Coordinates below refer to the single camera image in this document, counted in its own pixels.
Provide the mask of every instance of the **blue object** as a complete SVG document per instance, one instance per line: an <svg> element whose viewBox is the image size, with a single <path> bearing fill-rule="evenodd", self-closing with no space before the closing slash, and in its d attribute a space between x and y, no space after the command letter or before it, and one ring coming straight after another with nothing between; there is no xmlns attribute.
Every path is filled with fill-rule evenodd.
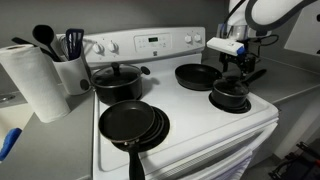
<svg viewBox="0 0 320 180"><path fill-rule="evenodd" d="M22 132L22 130L20 128L11 129L8 132L6 138L4 139L4 142L3 142L3 148L0 151L0 161L3 161L7 157L11 148L13 147L14 143L16 142L18 137L20 136L21 132Z"/></svg>
<svg viewBox="0 0 320 180"><path fill-rule="evenodd" d="M243 54L246 50L244 49L244 47L241 47L237 50L237 54Z"/></svg>

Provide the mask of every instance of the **stove control panel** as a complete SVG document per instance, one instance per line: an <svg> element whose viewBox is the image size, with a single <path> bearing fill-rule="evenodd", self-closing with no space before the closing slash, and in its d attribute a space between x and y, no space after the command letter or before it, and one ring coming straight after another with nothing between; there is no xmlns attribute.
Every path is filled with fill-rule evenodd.
<svg viewBox="0 0 320 180"><path fill-rule="evenodd" d="M137 52L171 49L171 40L169 33L134 37Z"/></svg>
<svg viewBox="0 0 320 180"><path fill-rule="evenodd" d="M134 63L201 53L203 27L147 28L85 35L84 54L91 68L112 62Z"/></svg>

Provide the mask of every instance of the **pot lid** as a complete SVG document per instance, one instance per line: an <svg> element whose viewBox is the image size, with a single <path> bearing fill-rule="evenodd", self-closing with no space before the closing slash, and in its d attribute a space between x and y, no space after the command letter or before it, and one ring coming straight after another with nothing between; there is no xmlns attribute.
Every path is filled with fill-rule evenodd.
<svg viewBox="0 0 320 180"><path fill-rule="evenodd" d="M130 84L141 75L141 70L131 65L112 63L111 67L94 73L91 82L96 86L112 87Z"/></svg>
<svg viewBox="0 0 320 180"><path fill-rule="evenodd" d="M228 95L243 96L249 93L249 89L244 85L239 77L229 76L223 79L216 80L214 89Z"/></svg>

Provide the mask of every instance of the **paper towel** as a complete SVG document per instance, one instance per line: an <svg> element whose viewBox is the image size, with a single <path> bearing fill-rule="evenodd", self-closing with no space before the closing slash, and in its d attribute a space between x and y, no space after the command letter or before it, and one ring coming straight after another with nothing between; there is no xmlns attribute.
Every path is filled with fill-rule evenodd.
<svg viewBox="0 0 320 180"><path fill-rule="evenodd" d="M39 47L2 48L0 63L42 122L52 122L70 112Z"/></svg>

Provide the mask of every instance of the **kitchen counter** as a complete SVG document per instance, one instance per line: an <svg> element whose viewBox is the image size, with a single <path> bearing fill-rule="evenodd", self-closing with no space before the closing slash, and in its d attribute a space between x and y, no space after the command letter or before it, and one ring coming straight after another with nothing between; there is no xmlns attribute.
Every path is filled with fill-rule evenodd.
<svg viewBox="0 0 320 180"><path fill-rule="evenodd" d="M51 123L33 114L0 164L0 179L90 179L94 93L65 96L70 114Z"/></svg>
<svg viewBox="0 0 320 180"><path fill-rule="evenodd" d="M221 70L217 60L210 62ZM320 87L320 75L312 72L271 60L256 67L268 72L250 90L274 104ZM0 164L0 179L91 179L94 93L66 97L72 111L64 118L45 124L31 117Z"/></svg>

